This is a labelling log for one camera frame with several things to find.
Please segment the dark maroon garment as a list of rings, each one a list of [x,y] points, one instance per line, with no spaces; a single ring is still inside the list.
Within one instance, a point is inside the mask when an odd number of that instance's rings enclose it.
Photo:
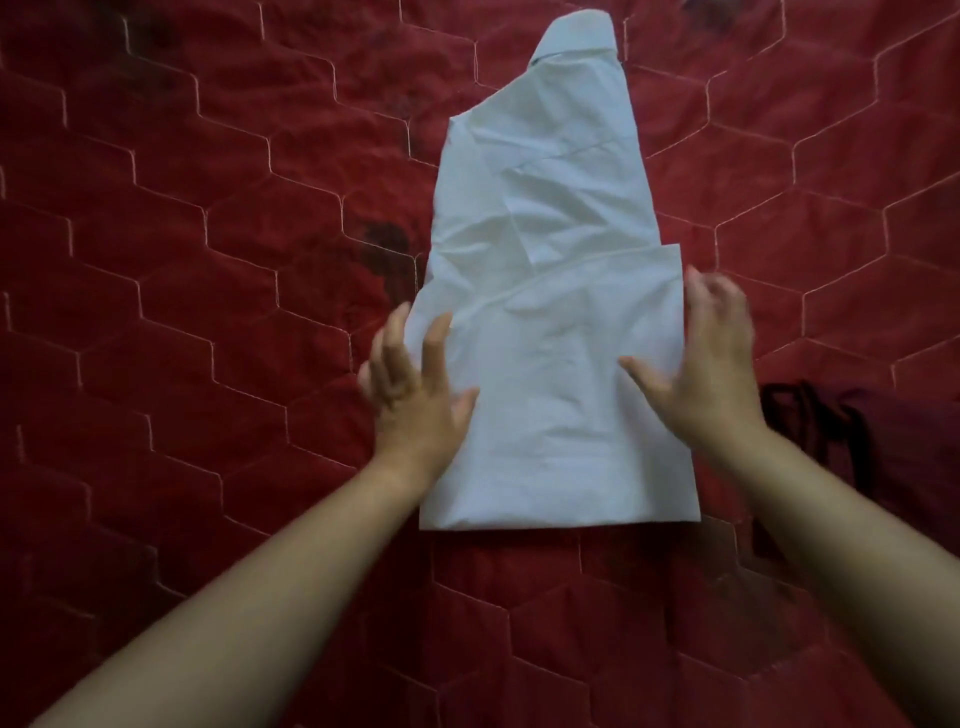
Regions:
[[[772,431],[960,559],[960,401],[808,380],[759,394]]]

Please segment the person's left forearm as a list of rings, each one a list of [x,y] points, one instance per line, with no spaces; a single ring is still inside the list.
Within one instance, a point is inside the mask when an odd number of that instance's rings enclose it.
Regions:
[[[438,467],[380,454],[115,653],[30,728],[270,728]]]

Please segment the person's right forearm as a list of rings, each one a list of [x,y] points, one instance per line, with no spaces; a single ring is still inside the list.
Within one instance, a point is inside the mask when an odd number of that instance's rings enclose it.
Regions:
[[[912,721],[960,728],[960,560],[765,426],[694,448],[742,489]]]

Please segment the red quilted bedspread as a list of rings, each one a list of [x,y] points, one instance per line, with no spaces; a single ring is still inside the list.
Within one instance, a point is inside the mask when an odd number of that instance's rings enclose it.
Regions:
[[[0,728],[370,455],[447,123],[610,14],[762,383],[960,401],[960,0],[0,0]],[[402,528],[278,728],[912,728],[734,489]]]

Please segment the white folded shirt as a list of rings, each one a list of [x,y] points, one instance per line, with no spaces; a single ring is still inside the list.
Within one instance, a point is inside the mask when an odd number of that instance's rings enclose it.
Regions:
[[[430,323],[452,313],[449,380],[479,397],[419,528],[699,522],[690,449],[618,365],[676,372],[683,274],[612,18],[559,17],[522,74],[447,126],[405,343],[419,360]]]

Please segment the person's right hand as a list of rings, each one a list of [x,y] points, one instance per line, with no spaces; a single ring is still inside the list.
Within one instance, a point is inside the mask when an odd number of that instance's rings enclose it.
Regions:
[[[660,421],[692,450],[729,457],[771,437],[753,361],[754,324],[746,295],[721,273],[689,266],[684,277],[686,338],[670,409]]]

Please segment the person's left hand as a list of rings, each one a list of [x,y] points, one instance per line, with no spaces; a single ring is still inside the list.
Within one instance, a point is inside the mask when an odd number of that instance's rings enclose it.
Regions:
[[[391,391],[382,369],[382,330],[374,335],[369,356],[377,385],[373,455],[357,481],[396,484],[421,500],[448,470],[462,444],[450,431],[450,398],[456,391],[447,366],[447,340],[452,315],[443,313],[428,324],[409,391]]]

